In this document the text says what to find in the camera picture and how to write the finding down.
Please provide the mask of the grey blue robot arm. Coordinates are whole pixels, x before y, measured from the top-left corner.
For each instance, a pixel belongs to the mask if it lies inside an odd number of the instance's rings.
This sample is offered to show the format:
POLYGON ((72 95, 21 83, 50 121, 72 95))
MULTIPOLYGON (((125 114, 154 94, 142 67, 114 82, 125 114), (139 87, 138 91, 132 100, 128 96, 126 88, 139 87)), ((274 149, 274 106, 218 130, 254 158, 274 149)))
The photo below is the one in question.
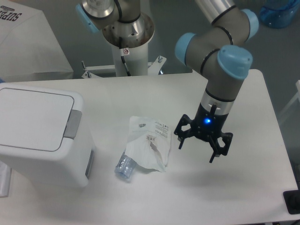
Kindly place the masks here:
MULTIPOLYGON (((182 35, 175 55, 208 83, 194 119, 183 115, 174 131, 182 143, 196 137, 212 147, 212 157, 227 155, 232 133, 222 132, 230 109, 246 79, 253 57, 241 45, 256 34, 259 22, 251 10, 240 10, 231 0, 199 0, 212 29, 203 36, 182 35)), ((117 76, 147 75, 152 20, 138 0, 82 0, 76 11, 93 33, 102 31, 114 51, 117 76)))

